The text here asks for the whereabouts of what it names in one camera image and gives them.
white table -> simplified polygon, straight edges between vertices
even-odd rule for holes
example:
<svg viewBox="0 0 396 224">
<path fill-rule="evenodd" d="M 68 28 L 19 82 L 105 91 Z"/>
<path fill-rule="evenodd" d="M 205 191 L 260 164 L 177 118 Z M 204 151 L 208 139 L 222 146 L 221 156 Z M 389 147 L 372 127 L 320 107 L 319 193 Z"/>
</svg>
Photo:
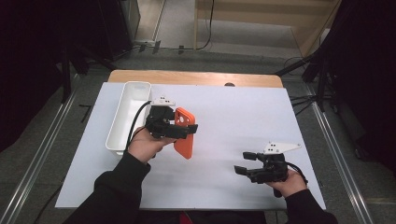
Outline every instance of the white table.
<svg viewBox="0 0 396 224">
<path fill-rule="evenodd" d="M 55 207 L 78 207 L 92 193 L 96 177 L 118 163 L 105 142 L 122 87 L 123 83 L 104 83 Z M 325 209 L 285 89 L 152 85 L 153 99 L 163 94 L 193 113 L 199 127 L 190 160 L 171 145 L 149 162 L 152 169 L 143 182 L 142 209 L 285 209 L 285 201 L 275 198 L 271 188 L 252 184 L 233 170 L 234 165 L 262 167 L 259 161 L 245 161 L 242 153 L 262 152 L 269 141 L 302 145 L 287 152 L 286 161 L 304 171 Z"/>
</svg>

black curtain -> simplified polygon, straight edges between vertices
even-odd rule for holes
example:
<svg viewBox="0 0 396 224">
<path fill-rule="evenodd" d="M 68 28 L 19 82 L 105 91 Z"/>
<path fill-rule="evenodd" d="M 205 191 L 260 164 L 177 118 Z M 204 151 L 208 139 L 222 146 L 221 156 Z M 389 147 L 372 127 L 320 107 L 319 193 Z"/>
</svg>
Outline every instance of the black curtain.
<svg viewBox="0 0 396 224">
<path fill-rule="evenodd" d="M 0 151 L 19 138 L 62 84 L 52 7 L 49 1 L 0 3 Z"/>
<path fill-rule="evenodd" d="M 303 78 L 329 63 L 340 116 L 357 147 L 396 172 L 396 1 L 343 1 Z M 358 123 L 352 124 L 351 117 Z"/>
</svg>

gray floor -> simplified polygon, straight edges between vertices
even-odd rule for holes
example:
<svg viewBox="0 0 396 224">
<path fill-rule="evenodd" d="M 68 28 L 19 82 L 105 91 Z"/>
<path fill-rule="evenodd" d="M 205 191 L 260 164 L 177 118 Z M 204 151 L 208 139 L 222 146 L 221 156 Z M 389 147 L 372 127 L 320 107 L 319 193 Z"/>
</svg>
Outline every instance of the gray floor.
<svg viewBox="0 0 396 224">
<path fill-rule="evenodd" d="M 166 0 L 157 40 L 163 47 L 193 47 L 194 0 Z M 287 26 L 232 21 L 212 21 L 210 52 L 257 55 L 266 57 L 299 57 L 292 31 Z M 197 46 L 209 36 L 209 21 L 198 20 Z"/>
<path fill-rule="evenodd" d="M 161 36 L 165 36 L 163 31 L 159 33 L 159 37 Z M 291 63 L 291 61 L 287 61 L 288 58 L 296 56 L 295 53 L 282 55 L 283 49 L 280 46 L 275 49 L 277 52 L 269 53 L 272 56 L 220 51 L 185 51 L 178 54 L 177 51 L 170 49 L 161 49 L 158 53 L 153 54 L 152 49 L 146 49 L 143 52 L 133 51 L 116 61 L 115 64 L 122 69 L 271 74 L 283 68 L 285 63 Z M 292 72 L 293 76 L 282 77 L 283 84 L 290 96 L 307 95 L 306 86 L 299 77 L 302 71 L 303 69 L 299 69 Z M 87 108 L 80 105 L 94 105 L 97 93 L 102 83 L 107 80 L 108 75 L 109 72 L 102 65 L 93 64 L 89 74 L 81 76 L 79 87 L 74 88 L 77 90 L 76 98 L 71 104 L 70 111 L 57 134 L 37 180 L 21 208 L 16 223 L 33 223 L 46 201 L 61 185 L 87 123 L 86 119 L 83 120 Z M 41 141 L 59 109 L 61 98 L 62 90 L 58 90 L 32 120 L 18 142 L 0 153 L 1 211 L 5 211 L 7 208 L 11 195 L 40 147 Z M 326 108 L 325 115 L 361 194 L 367 202 L 374 223 L 394 223 L 396 220 L 396 181 L 391 172 L 375 161 L 357 160 L 354 155 L 354 147 L 347 136 L 343 123 L 329 107 Z M 339 223 L 359 223 L 313 108 L 308 107 L 297 116 L 297 120 L 328 210 L 337 216 Z M 62 223 L 70 215 L 71 210 L 54 208 L 56 198 L 51 200 L 39 223 Z M 279 216 L 279 223 L 284 223 L 283 212 L 268 212 L 266 215 L 268 223 L 276 223 L 276 215 Z"/>
</svg>

person's left hand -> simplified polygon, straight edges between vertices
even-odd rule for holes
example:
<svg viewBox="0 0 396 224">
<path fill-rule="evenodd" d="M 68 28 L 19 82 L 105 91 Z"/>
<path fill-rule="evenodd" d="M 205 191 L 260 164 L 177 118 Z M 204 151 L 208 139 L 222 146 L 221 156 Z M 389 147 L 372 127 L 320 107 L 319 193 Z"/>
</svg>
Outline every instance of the person's left hand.
<svg viewBox="0 0 396 224">
<path fill-rule="evenodd" d="M 146 164 L 164 146 L 175 141 L 174 138 L 154 138 L 146 128 L 140 127 L 134 131 L 134 138 L 128 147 L 128 152 Z"/>
</svg>

orange object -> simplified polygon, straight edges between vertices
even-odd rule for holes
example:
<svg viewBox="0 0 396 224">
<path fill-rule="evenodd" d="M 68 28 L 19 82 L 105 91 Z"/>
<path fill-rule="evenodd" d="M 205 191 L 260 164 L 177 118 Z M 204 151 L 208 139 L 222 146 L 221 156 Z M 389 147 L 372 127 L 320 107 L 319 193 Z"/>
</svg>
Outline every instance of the orange object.
<svg viewBox="0 0 396 224">
<path fill-rule="evenodd" d="M 195 124 L 195 116 L 179 107 L 175 112 L 175 124 L 183 127 Z M 174 143 L 175 150 L 186 159 L 190 159 L 192 156 L 193 138 L 193 134 L 189 133 L 186 139 L 177 139 Z"/>
</svg>

